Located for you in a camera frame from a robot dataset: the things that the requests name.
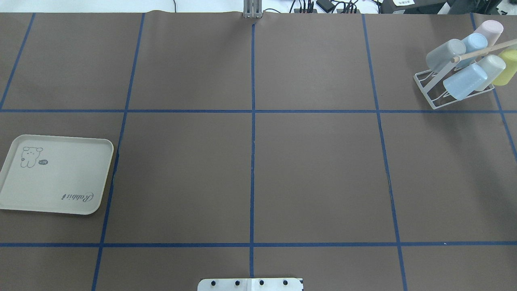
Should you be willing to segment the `grey cup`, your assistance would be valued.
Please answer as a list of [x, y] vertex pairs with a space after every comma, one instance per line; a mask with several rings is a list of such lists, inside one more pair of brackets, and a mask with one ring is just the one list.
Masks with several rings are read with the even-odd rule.
[[450, 39], [429, 52], [425, 57], [425, 62], [429, 70], [438, 73], [451, 62], [453, 57], [463, 55], [466, 51], [467, 47], [461, 40]]

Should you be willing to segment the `light blue cup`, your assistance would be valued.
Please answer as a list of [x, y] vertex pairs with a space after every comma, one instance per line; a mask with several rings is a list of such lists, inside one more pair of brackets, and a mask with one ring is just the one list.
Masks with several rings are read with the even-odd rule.
[[445, 90], [458, 101], [462, 101], [487, 78], [477, 64], [470, 64], [443, 81]]

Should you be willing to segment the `pink cup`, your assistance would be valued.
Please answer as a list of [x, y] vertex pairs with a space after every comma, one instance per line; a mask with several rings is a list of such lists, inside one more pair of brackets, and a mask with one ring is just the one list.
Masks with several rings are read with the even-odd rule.
[[487, 47], [490, 47], [496, 44], [503, 31], [504, 26], [500, 22], [486, 20], [474, 30], [474, 33], [483, 35], [488, 42]]

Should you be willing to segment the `yellow cup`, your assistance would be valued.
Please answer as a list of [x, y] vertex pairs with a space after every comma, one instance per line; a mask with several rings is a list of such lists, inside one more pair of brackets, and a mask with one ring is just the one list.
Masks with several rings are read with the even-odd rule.
[[505, 69], [492, 81], [494, 86], [507, 85], [517, 72], [517, 50], [507, 48], [498, 55], [506, 64]]

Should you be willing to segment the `white cream cup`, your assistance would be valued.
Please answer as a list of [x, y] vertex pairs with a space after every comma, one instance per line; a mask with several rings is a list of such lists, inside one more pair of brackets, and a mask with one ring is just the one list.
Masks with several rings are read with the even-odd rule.
[[497, 55], [487, 55], [476, 64], [484, 70], [487, 76], [486, 80], [474, 89], [477, 92], [484, 91], [506, 69], [505, 61]]

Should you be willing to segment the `cream serving tray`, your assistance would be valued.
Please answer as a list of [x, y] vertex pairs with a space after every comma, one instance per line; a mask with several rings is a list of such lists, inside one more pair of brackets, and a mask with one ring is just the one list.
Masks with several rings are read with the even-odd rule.
[[113, 154], [107, 139], [20, 135], [1, 169], [1, 209], [92, 214], [101, 205]]

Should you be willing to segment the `aluminium frame post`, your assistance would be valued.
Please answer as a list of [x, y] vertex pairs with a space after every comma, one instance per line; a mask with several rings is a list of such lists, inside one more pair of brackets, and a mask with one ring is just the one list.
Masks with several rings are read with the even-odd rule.
[[262, 18], [263, 8], [262, 0], [244, 0], [243, 1], [243, 17], [245, 19]]

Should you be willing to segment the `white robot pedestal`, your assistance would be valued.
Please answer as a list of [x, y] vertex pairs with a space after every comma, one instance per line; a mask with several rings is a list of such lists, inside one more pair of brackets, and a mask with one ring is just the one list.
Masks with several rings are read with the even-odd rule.
[[303, 291], [302, 278], [206, 278], [198, 291]]

